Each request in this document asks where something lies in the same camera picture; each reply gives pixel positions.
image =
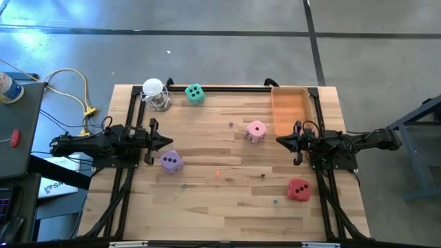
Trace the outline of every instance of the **red marker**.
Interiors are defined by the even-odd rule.
[[[2,140],[2,141],[0,141],[0,143],[4,142],[4,141],[10,141],[11,147],[16,148],[20,143],[20,130],[14,130],[12,132],[11,138],[8,138],[6,140]]]

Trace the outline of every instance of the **orange plastic bin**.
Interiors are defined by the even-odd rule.
[[[273,87],[271,107],[277,136],[292,134],[296,121],[314,120],[306,87]]]

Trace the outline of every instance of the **white paper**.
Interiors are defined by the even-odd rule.
[[[79,154],[71,155],[72,158],[80,158]],[[58,166],[62,166],[66,169],[71,170],[79,170],[79,163],[75,163],[74,161],[70,161],[67,158],[45,158],[45,160],[54,163]],[[57,182],[54,180],[50,180],[47,178],[41,178],[40,189],[39,189],[39,198],[47,198],[52,196],[60,196],[64,194],[71,194],[78,192],[78,188],[66,185],[61,182]]]

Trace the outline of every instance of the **wooden table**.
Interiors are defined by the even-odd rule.
[[[318,89],[326,128],[345,130],[336,88]],[[132,85],[115,85],[109,109],[114,124],[125,123],[131,91]],[[153,166],[141,161],[135,170],[124,239],[325,240],[316,176],[307,161],[293,166],[294,155],[276,142],[269,93],[206,95],[203,105],[192,106],[184,93],[175,93],[168,111],[146,110],[143,127],[154,117],[158,132],[174,142],[154,152]],[[135,122],[137,107],[134,113]],[[244,129],[255,120],[266,124],[269,133],[262,143],[252,145]],[[185,167],[178,174],[167,175],[157,158],[173,149]],[[88,231],[108,206],[114,173],[115,169],[104,169],[92,179],[79,234]],[[308,202],[287,199],[291,178],[311,183]],[[347,171],[336,171],[336,181],[342,208],[369,236],[357,180]],[[330,215],[336,233],[334,213]],[[119,209],[112,232],[118,217]]]

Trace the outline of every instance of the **concrete floor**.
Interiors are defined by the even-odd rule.
[[[441,1],[310,0],[317,32],[440,33]],[[11,0],[1,24],[52,27],[307,31],[301,0]],[[441,93],[441,40],[318,39],[327,85],[340,95],[351,131],[384,127]],[[1,57],[45,76],[59,68],[82,71],[90,102],[106,114],[116,83],[142,83],[172,77],[176,83],[254,84],[271,77],[281,85],[317,85],[309,38],[173,37],[0,33]],[[7,70],[0,65],[0,71]],[[53,78],[53,86],[83,98],[73,73]],[[42,109],[78,125],[80,105],[47,92]],[[35,151],[61,133],[40,118]],[[78,134],[80,129],[72,129]],[[360,180],[367,220],[374,238],[419,245],[441,244],[441,199],[404,203],[401,195],[417,188],[408,158],[398,152],[359,153]],[[82,197],[63,204],[78,211]],[[71,217],[45,222],[73,226]],[[40,240],[66,237],[69,228],[40,232]]]

